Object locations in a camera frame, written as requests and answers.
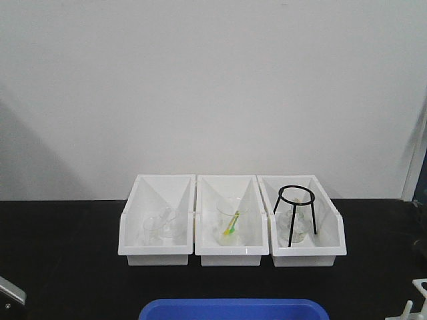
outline blue container rim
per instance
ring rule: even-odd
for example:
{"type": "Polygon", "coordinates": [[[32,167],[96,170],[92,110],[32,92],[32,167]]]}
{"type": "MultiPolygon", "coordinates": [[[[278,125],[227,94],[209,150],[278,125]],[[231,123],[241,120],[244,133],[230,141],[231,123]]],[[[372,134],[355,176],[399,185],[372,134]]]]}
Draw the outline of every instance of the blue container rim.
{"type": "Polygon", "coordinates": [[[139,320],[149,320],[151,310],[161,306],[308,306],[312,308],[321,320],[329,320],[325,309],[318,303],[308,299],[254,299],[254,298],[209,298],[209,299],[157,299],[149,302],[139,314],[139,320]]]}

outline plastic bin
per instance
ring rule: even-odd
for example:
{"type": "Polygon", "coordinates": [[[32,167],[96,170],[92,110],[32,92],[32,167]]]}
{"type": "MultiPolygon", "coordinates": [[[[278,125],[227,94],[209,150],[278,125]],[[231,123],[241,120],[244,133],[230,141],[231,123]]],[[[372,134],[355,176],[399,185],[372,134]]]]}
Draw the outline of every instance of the plastic bin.
{"type": "Polygon", "coordinates": [[[305,299],[159,299],[139,320],[329,320],[325,310],[305,299]]]}
{"type": "Polygon", "coordinates": [[[260,265],[261,256],[269,253],[267,226],[255,175],[197,176],[195,254],[201,256],[201,265],[260,265]],[[228,229],[235,225],[236,232],[221,238],[226,231],[218,227],[224,200],[234,205],[224,219],[229,219],[228,229]],[[233,213],[238,211],[240,216],[234,223],[233,213]]]}
{"type": "MultiPolygon", "coordinates": [[[[342,217],[314,175],[259,175],[257,178],[268,212],[270,251],[276,267],[332,266],[337,255],[347,253],[342,217]],[[317,235],[314,235],[311,211],[306,210],[304,218],[310,226],[309,231],[302,242],[292,243],[291,247],[279,245],[276,216],[273,213],[278,199],[278,190],[285,185],[300,185],[308,188],[316,197],[314,208],[317,235]]],[[[301,199],[303,202],[308,200],[309,195],[304,191],[295,192],[291,197],[306,197],[301,199]]],[[[289,203],[280,201],[276,213],[291,208],[292,205],[289,203]]]]}
{"type": "Polygon", "coordinates": [[[119,255],[129,265],[187,265],[194,192],[195,175],[138,175],[120,218],[119,255]]]}

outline glass beaker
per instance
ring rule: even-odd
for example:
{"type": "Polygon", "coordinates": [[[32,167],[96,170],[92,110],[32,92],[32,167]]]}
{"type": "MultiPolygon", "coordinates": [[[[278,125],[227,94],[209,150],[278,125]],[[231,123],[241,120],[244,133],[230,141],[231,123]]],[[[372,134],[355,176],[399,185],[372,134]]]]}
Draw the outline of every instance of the glass beaker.
{"type": "MultiPolygon", "coordinates": [[[[278,242],[280,247],[287,247],[292,224],[292,208],[286,212],[276,212],[276,225],[278,228],[278,242]]],[[[292,243],[298,243],[304,240],[308,232],[308,224],[304,219],[304,208],[297,205],[295,212],[294,228],[292,232],[292,243]]]]}
{"type": "Polygon", "coordinates": [[[163,245],[161,230],[165,220],[161,217],[150,217],[144,220],[144,245],[163,245]]]}
{"type": "Polygon", "coordinates": [[[165,224],[161,229],[161,236],[165,238],[181,237],[186,231],[187,216],[178,213],[176,210],[166,207],[165,211],[160,215],[165,224]]]}
{"type": "Polygon", "coordinates": [[[217,202],[218,212],[213,235],[220,245],[241,246],[246,244],[248,208],[242,207],[240,201],[241,198],[226,198],[217,202]]]}

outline white test tube rack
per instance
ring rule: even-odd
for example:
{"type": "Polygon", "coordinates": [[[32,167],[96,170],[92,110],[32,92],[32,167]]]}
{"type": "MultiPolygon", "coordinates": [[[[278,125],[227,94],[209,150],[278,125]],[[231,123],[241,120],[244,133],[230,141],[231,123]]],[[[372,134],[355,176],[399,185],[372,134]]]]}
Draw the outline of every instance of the white test tube rack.
{"type": "Polygon", "coordinates": [[[414,303],[408,300],[401,315],[397,317],[387,317],[386,320],[427,320],[427,290],[422,286],[422,284],[425,283],[427,287],[427,279],[415,279],[412,280],[412,283],[426,299],[422,305],[421,312],[411,313],[414,303]]]}

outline black table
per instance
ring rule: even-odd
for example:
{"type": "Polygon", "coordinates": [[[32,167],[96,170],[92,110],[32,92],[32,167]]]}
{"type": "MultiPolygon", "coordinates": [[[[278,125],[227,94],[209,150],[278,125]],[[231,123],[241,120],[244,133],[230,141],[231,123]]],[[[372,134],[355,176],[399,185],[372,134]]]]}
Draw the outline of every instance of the black table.
{"type": "Polygon", "coordinates": [[[305,298],[331,319],[381,320],[427,277],[412,250],[423,236],[413,206],[397,200],[333,201],[344,219],[348,254],[333,267],[129,267],[117,255],[125,201],[0,202],[0,275],[27,293],[28,319],[137,319],[159,298],[305,298]]]}

